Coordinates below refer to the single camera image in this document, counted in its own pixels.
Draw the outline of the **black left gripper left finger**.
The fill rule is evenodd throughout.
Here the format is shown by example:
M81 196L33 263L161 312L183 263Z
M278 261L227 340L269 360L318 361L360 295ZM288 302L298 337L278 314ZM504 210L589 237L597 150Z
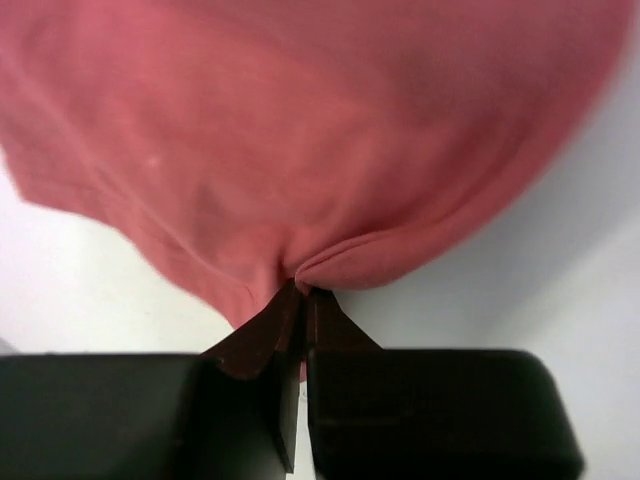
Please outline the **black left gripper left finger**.
M1 360L5 479L282 479L304 324L293 283L200 354Z

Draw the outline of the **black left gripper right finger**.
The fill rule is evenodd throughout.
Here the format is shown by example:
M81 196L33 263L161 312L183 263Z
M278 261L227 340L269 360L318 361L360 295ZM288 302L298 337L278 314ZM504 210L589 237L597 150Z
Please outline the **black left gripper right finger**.
M308 422L322 479L577 479L556 382L521 350L385 349L334 294L307 300Z

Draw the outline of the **pink red t-shirt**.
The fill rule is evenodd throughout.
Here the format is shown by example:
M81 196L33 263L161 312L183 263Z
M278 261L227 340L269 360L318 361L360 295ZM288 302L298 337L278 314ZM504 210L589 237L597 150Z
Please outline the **pink red t-shirt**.
M368 289L516 200L614 71L632 1L5 1L19 194L128 237L233 326Z

